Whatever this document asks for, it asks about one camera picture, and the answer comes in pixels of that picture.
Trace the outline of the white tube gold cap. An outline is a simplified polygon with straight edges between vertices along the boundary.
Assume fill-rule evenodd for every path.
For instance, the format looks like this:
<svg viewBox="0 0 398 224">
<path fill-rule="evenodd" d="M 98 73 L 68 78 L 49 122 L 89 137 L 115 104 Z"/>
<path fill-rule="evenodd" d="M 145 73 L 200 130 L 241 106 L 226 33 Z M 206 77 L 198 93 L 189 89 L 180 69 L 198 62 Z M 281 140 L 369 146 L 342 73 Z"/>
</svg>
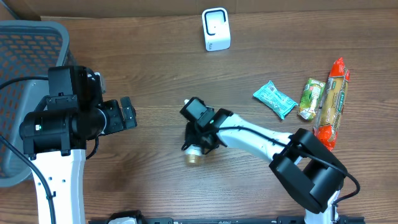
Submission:
<svg viewBox="0 0 398 224">
<path fill-rule="evenodd" d="M 183 115 L 188 116 L 188 122 L 194 122 L 198 124 L 199 119 L 202 117 L 206 107 L 204 102 L 193 97 L 190 100 L 185 100 L 185 106 L 183 107 Z M 203 155 L 200 155 L 199 148 L 195 146 L 190 146 L 185 153 L 185 162 L 190 166 L 198 166 L 201 163 Z"/>
</svg>

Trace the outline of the teal snack packet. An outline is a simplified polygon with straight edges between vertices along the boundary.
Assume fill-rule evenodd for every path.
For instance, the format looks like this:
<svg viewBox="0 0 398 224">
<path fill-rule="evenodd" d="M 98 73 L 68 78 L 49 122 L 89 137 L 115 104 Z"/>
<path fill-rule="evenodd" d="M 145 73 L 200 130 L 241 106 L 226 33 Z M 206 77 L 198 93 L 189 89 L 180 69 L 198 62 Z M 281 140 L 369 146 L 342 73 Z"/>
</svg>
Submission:
<svg viewBox="0 0 398 224">
<path fill-rule="evenodd" d="M 282 120 L 298 105 L 289 96 L 279 91 L 270 80 L 254 92 L 253 97 L 272 109 Z"/>
</svg>

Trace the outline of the green tea packet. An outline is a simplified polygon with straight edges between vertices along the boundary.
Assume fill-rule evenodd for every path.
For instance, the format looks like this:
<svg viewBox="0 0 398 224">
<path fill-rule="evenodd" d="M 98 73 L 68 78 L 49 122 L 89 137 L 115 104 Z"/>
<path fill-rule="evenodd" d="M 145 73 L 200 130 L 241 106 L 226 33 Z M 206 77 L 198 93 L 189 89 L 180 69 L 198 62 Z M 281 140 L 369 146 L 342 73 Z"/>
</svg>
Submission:
<svg viewBox="0 0 398 224">
<path fill-rule="evenodd" d="M 326 83 L 309 78 L 305 84 L 300 99 L 298 115 L 311 121 L 316 117 Z"/>
</svg>

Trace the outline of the orange spaghetti packet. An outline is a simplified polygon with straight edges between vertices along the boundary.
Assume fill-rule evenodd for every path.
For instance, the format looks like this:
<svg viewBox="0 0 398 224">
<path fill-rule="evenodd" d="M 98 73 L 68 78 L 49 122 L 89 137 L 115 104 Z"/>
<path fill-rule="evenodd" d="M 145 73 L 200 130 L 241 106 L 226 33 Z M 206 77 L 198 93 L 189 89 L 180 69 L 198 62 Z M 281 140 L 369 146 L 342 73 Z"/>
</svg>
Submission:
<svg viewBox="0 0 398 224">
<path fill-rule="evenodd" d="M 336 145 L 349 81 L 350 71 L 341 57 L 331 68 L 313 127 L 314 135 L 329 151 Z"/>
</svg>

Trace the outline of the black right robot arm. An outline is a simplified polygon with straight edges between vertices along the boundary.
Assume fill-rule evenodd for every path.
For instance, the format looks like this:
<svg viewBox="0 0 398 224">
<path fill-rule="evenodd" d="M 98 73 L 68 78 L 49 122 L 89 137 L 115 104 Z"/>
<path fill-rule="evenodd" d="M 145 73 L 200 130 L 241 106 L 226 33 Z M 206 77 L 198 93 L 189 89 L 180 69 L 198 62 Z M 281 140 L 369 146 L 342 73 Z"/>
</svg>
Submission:
<svg viewBox="0 0 398 224">
<path fill-rule="evenodd" d="M 305 209 L 305 223 L 338 223 L 337 200 L 345 166 L 314 134 L 272 131 L 226 109 L 215 111 L 197 97 L 185 100 L 187 119 L 182 151 L 187 164 L 198 165 L 212 150 L 242 149 L 265 160 L 288 194 Z"/>
</svg>

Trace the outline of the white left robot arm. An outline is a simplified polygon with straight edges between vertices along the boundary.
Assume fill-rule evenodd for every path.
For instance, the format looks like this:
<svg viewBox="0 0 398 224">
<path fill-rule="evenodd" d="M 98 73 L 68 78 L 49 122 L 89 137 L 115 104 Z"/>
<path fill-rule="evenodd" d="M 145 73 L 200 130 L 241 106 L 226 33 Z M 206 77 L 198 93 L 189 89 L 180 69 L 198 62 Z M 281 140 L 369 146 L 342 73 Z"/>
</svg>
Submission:
<svg viewBox="0 0 398 224">
<path fill-rule="evenodd" d="M 104 81 L 84 66 L 48 70 L 49 95 L 19 128 L 33 164 L 40 223 L 85 223 L 83 171 L 93 153 L 86 144 L 137 126 L 129 97 L 103 100 Z"/>
</svg>

